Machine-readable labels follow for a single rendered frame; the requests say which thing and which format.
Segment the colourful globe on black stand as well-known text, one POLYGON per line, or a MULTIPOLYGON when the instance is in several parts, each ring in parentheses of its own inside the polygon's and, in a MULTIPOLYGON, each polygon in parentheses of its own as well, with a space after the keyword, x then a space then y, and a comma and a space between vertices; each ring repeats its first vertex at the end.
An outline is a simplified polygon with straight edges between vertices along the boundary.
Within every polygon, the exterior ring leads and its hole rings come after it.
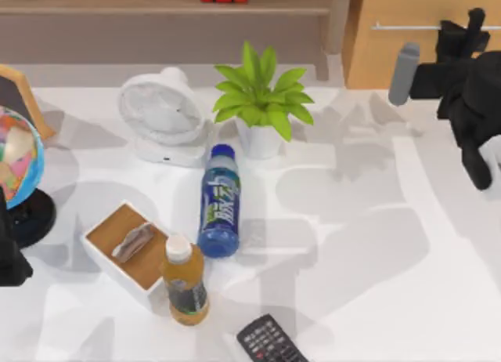
POLYGON ((45 148, 24 116, 0 107, 0 237, 25 249, 37 244, 56 221, 56 205, 38 188, 45 148))

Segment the white table fan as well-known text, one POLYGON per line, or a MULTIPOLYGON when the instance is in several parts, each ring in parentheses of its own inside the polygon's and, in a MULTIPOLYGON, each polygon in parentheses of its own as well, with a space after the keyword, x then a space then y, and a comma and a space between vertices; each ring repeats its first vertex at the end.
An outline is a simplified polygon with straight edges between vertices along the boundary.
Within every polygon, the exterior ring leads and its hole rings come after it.
POLYGON ((136 134, 139 158, 187 168, 204 165, 210 122, 182 69, 165 67, 129 78, 120 88, 117 107, 136 134))

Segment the green plant in white pot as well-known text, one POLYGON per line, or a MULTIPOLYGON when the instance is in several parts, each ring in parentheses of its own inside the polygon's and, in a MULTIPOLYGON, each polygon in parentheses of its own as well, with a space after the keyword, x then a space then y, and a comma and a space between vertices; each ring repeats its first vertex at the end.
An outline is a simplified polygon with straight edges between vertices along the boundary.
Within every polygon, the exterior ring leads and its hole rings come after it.
POLYGON ((291 118, 313 125, 307 108, 314 100, 305 92, 303 67, 284 71, 276 81, 277 55, 273 47, 259 53, 245 41, 239 66, 216 64, 224 77, 216 85, 222 94, 215 101, 214 122, 236 121, 243 152, 255 160, 274 158, 293 137, 291 118))

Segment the framed blackboard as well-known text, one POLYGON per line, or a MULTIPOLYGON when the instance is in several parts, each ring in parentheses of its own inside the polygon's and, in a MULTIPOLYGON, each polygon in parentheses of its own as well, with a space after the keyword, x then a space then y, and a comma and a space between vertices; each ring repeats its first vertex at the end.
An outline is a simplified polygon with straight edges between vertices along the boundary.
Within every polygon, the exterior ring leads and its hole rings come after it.
POLYGON ((56 132, 46 123, 26 75, 0 63, 0 107, 7 107, 26 118, 42 139, 56 132))

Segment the grey tissue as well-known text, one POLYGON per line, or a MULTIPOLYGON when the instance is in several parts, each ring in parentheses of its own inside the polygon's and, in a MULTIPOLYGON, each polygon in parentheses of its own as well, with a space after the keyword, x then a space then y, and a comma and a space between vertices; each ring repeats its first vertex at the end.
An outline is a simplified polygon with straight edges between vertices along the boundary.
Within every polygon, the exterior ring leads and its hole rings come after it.
POLYGON ((142 249, 154 236, 153 224, 143 223, 129 231, 124 240, 114 248, 112 256, 120 263, 127 262, 142 249))

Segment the open wooden shelves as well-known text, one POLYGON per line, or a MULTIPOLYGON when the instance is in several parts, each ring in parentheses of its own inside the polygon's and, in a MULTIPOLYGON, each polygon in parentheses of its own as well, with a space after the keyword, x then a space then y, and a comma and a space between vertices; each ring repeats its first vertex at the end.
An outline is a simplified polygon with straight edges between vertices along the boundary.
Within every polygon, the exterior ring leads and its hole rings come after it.
POLYGON ((0 63, 237 63, 249 42, 329 77, 349 0, 0 0, 0 63))

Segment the blue bottle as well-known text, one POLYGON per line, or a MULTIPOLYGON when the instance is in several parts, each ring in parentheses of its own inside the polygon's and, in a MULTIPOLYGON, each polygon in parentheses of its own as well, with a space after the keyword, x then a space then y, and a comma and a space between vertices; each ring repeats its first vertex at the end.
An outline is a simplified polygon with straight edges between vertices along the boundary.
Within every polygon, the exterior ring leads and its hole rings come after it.
POLYGON ((227 258, 239 248, 240 195, 235 151, 228 144, 216 144, 201 182, 197 244, 205 256, 227 258))

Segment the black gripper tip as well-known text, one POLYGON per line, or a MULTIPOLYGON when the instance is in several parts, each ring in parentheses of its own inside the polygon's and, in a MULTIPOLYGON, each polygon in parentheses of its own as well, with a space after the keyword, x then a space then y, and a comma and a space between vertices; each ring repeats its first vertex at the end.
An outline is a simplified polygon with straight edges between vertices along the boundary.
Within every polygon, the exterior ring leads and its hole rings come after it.
POLYGON ((5 195, 0 185, 0 288, 19 287, 33 276, 33 272, 13 238, 5 195))

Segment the white tissue box wooden lid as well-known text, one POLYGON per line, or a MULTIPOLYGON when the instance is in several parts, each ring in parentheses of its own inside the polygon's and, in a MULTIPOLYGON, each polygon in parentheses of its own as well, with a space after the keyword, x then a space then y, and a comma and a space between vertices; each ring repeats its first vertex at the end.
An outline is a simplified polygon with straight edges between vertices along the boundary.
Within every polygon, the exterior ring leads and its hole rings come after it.
POLYGON ((153 313, 168 308, 161 268, 168 235, 127 201, 81 235, 89 257, 153 313))

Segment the wooden cupboard door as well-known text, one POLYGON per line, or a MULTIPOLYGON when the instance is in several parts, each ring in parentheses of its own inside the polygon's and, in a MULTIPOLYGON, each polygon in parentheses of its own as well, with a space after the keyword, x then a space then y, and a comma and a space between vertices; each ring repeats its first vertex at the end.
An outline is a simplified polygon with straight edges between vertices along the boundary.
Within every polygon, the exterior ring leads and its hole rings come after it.
MULTIPOLYGON (((423 62, 435 60, 437 31, 374 31, 382 25, 439 25, 450 20, 467 25, 468 11, 482 8, 484 25, 501 25, 501 0, 350 0, 341 50, 349 89, 386 89, 391 84, 399 50, 420 45, 423 62)), ((501 50, 501 31, 489 31, 488 50, 501 50)))

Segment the orange juice bottle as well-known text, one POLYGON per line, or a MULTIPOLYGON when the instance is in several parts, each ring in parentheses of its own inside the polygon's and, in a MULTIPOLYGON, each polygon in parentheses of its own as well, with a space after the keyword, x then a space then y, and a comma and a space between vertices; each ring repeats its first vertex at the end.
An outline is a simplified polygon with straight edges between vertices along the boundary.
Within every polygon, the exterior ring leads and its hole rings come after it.
POLYGON ((165 242, 161 274, 173 318, 185 326, 201 323, 210 306, 200 248, 181 234, 170 235, 165 242))

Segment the black remote control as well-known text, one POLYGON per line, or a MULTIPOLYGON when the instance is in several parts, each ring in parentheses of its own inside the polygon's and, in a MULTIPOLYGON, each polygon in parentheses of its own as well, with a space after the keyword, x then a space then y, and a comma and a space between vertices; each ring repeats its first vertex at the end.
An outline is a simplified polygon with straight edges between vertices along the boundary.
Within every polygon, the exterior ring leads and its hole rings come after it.
POLYGON ((270 314, 249 323, 236 339, 252 362, 310 362, 270 314))

